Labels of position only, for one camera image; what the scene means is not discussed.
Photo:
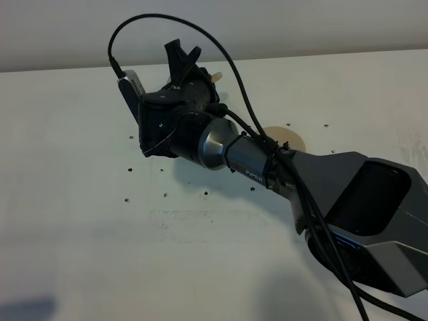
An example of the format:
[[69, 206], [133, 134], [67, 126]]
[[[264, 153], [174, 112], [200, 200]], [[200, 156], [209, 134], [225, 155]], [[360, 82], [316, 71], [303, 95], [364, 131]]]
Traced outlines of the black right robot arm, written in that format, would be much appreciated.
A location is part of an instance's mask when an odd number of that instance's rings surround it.
[[170, 82], [138, 100], [145, 156], [227, 167], [292, 203], [312, 255], [350, 279], [408, 297], [427, 288], [427, 183], [411, 167], [357, 152], [315, 156], [230, 121], [201, 50], [165, 45]]

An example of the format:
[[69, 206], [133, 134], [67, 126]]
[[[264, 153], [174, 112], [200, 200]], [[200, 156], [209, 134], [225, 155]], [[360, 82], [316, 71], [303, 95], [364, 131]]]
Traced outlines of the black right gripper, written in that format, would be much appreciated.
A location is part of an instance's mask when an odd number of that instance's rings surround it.
[[190, 74], [201, 55], [195, 46], [187, 55], [179, 39], [165, 44], [171, 86], [145, 94], [138, 105], [138, 134], [143, 155], [182, 157], [202, 167], [219, 167], [211, 135], [221, 118], [211, 112], [219, 106], [215, 84], [202, 68]]

